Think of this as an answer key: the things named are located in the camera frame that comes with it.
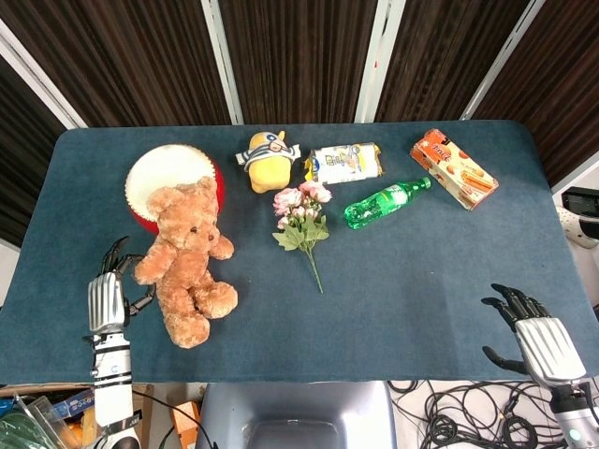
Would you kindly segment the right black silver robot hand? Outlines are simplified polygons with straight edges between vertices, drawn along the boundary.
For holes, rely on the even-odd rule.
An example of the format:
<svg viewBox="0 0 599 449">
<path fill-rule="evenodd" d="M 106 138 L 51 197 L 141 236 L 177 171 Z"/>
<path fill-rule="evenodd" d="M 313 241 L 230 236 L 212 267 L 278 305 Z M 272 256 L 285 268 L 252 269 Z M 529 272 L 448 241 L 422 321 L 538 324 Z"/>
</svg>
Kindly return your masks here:
<svg viewBox="0 0 599 449">
<path fill-rule="evenodd" d="M 514 287 L 494 283 L 500 297 L 484 297 L 513 333 L 521 360 L 501 357 L 489 346 L 482 348 L 488 360 L 500 369 L 530 376 L 551 389 L 579 384 L 587 371 L 562 321 L 552 316 L 543 303 Z"/>
</svg>

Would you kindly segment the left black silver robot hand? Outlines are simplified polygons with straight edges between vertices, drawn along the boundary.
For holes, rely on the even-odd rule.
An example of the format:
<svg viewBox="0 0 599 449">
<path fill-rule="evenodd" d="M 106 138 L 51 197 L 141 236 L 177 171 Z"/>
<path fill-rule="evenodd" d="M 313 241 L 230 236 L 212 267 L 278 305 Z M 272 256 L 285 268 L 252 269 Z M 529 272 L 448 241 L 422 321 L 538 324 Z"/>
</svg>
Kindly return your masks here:
<svg viewBox="0 0 599 449">
<path fill-rule="evenodd" d="M 141 254 L 121 255 L 128 236 L 117 239 L 102 258 L 98 274 L 88 283 L 89 328 L 94 335 L 121 333 L 130 318 L 138 315 L 155 298 L 156 285 L 147 286 L 145 294 L 131 303 L 124 295 L 123 277 L 130 266 L 141 261 Z"/>
</svg>

